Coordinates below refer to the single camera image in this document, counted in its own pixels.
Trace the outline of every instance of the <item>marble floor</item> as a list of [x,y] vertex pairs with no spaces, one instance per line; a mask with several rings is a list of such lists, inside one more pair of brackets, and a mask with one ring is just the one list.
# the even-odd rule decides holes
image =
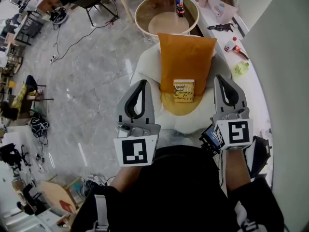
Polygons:
[[[142,1],[128,0],[132,14]],[[58,174],[58,181],[68,183],[76,176],[89,174],[108,178],[119,170],[113,146],[116,104],[129,87],[141,53],[154,42],[129,22],[119,0],[116,4],[119,20],[96,29],[55,63],[50,59],[52,55],[57,56],[54,44],[58,33],[58,51],[63,56],[71,44],[91,32],[84,9],[78,7],[71,11],[59,31],[46,23],[33,45],[26,48],[23,65],[14,77],[17,82],[14,92],[18,92],[26,76],[31,74],[38,84],[47,85],[44,96],[55,99],[41,104],[50,123],[43,172],[38,171],[35,161],[36,154],[41,153],[41,146],[30,131],[24,133],[34,163],[32,173],[37,180]],[[115,10],[112,3],[108,7]],[[101,12],[92,9],[90,15],[97,26],[111,19],[104,9]],[[165,133],[161,132],[159,146],[193,144],[189,136],[174,132],[170,138],[165,137]]]

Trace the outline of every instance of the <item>white chair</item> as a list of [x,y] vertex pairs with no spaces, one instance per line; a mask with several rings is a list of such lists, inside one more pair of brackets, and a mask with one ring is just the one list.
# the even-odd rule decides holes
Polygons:
[[217,52],[212,58],[206,89],[197,108],[187,115],[176,116],[167,111],[161,102],[160,82],[162,65],[159,44],[142,53],[131,78],[130,85],[142,79],[146,79],[149,82],[154,105],[155,123],[161,125],[162,130],[177,130],[181,133],[189,134],[198,129],[208,127],[211,124],[210,118],[216,113],[213,97],[214,77],[217,74],[221,74],[231,78],[231,71],[224,57]]

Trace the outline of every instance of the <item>book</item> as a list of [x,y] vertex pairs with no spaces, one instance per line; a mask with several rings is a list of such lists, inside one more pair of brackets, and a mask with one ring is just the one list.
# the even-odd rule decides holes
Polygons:
[[174,80],[174,101],[189,103],[194,100],[194,80],[176,79]]

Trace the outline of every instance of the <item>white shelf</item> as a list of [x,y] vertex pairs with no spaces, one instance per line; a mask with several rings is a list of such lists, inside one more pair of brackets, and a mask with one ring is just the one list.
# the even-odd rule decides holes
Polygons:
[[[234,52],[228,53],[224,50],[227,41],[236,36],[237,37],[236,44],[245,51],[241,43],[242,36],[240,32],[238,30],[233,30],[234,32],[231,31],[219,32],[216,30],[208,30],[207,27],[218,25],[220,23],[216,21],[215,15],[211,11],[208,4],[205,8],[201,8],[198,5],[198,2],[196,2],[195,0],[191,1],[194,2],[199,9],[199,21],[197,24],[198,27],[200,28],[204,36],[209,35],[210,37],[218,39],[218,45],[220,48],[219,50],[221,50],[220,54],[222,54],[225,57],[228,66],[232,69],[240,61],[245,61],[238,54]],[[246,62],[249,62],[250,64],[249,71],[241,77],[233,78],[233,80],[245,92],[247,99],[247,106],[250,109],[250,118],[253,119],[253,134],[256,136],[261,136],[262,132],[263,138],[269,139],[270,146],[273,146],[271,134],[266,133],[266,131],[269,128],[271,128],[271,124],[264,93],[253,64],[251,63],[250,60]],[[261,173],[267,173],[266,180],[270,186],[272,182],[272,170],[273,170],[273,148],[271,149],[271,158],[268,160],[268,165],[266,165],[261,172]]]

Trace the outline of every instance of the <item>person's hand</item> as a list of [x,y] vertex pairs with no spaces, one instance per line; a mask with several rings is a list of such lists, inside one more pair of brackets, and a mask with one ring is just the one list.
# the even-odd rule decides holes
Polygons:
[[137,181],[141,168],[142,167],[121,168],[110,186],[115,187],[119,192],[124,192]]
[[225,178],[226,187],[229,191],[250,183],[250,175],[242,149],[226,152]]

